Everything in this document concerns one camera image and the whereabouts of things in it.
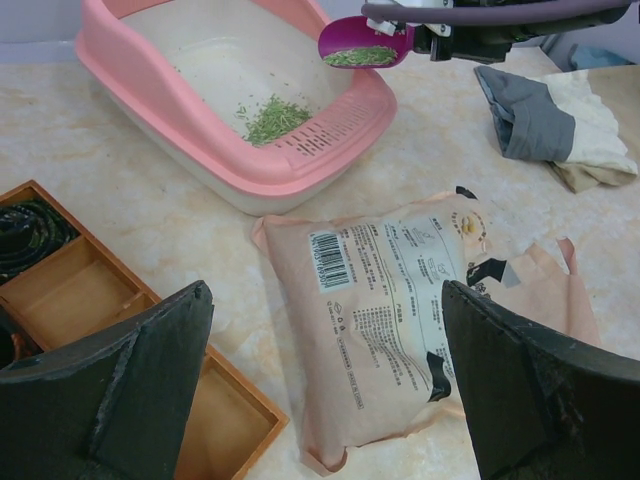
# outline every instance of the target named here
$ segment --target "wooden compartment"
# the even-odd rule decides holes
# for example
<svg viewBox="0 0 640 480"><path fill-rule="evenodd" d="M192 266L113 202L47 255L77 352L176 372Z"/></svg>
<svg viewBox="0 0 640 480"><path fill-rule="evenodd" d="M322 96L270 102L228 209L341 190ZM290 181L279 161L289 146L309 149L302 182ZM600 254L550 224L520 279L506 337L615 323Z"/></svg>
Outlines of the wooden compartment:
<svg viewBox="0 0 640 480"><path fill-rule="evenodd" d="M37 183L0 196L0 206L40 198L79 236L0 285L0 305L43 349L72 343L161 301ZM208 346L180 451L176 480L240 480L289 419Z"/></svg>

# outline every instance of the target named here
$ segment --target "pile of green pellets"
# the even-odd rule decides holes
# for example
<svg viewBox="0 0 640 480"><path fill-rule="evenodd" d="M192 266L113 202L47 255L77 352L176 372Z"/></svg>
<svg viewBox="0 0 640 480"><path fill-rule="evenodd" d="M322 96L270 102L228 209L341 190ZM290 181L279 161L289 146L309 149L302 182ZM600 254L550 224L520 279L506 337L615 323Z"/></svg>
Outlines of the pile of green pellets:
<svg viewBox="0 0 640 480"><path fill-rule="evenodd" d="M361 47L342 50L323 58L332 67L383 66L396 61L398 52L389 47Z"/></svg>
<svg viewBox="0 0 640 480"><path fill-rule="evenodd" d="M295 103L285 102L276 95L249 118L247 109L241 106L236 117L245 121L247 135L243 138L254 147L268 145L311 120L311 112Z"/></svg>

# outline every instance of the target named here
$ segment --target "pink litter box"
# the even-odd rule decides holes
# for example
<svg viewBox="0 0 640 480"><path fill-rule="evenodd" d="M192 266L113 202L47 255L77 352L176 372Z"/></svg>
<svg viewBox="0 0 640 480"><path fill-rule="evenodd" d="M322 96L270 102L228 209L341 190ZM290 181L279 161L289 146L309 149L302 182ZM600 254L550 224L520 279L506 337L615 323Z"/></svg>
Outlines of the pink litter box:
<svg viewBox="0 0 640 480"><path fill-rule="evenodd" d="M84 0L76 51L171 157L238 209L282 214L344 173L389 127L396 99L372 70L326 66L313 0ZM273 95L312 112L253 147L246 120Z"/></svg>

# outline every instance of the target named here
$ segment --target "pink scoop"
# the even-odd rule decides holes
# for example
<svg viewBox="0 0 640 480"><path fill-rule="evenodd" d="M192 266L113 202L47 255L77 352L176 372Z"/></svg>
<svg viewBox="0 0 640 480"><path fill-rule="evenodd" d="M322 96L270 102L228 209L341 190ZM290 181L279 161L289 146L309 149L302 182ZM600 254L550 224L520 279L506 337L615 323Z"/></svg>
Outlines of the pink scoop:
<svg viewBox="0 0 640 480"><path fill-rule="evenodd" d="M396 60L387 65L335 66L334 68L390 68L398 65L413 51L414 28L407 26L403 33L393 36L377 33L367 26L367 17L347 17L327 25L318 39L318 53L325 58L332 53L352 48L388 47L398 54Z"/></svg>

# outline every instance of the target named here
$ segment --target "table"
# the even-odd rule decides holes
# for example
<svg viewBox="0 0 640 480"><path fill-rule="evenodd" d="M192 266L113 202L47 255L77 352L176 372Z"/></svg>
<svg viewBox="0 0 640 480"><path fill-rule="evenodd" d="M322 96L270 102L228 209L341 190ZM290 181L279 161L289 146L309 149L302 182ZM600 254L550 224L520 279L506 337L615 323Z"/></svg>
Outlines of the table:
<svg viewBox="0 0 640 480"><path fill-rule="evenodd" d="M640 183L574 195L544 165L500 156L489 107L464 61L417 55L382 75L399 112L377 144L290 215L376 214L457 185L491 215L494 244L533 242L560 258L571 238L605 348L640 359ZM537 48L501 69L556 72ZM298 462L303 405L280 287L249 240L254 219L226 204L148 140L76 63L0 65L0 191L41 183L161 296L204 279L215 296L211 342L291 417L249 479L314 479ZM464 421L350 452L335 480L476 480Z"/></svg>

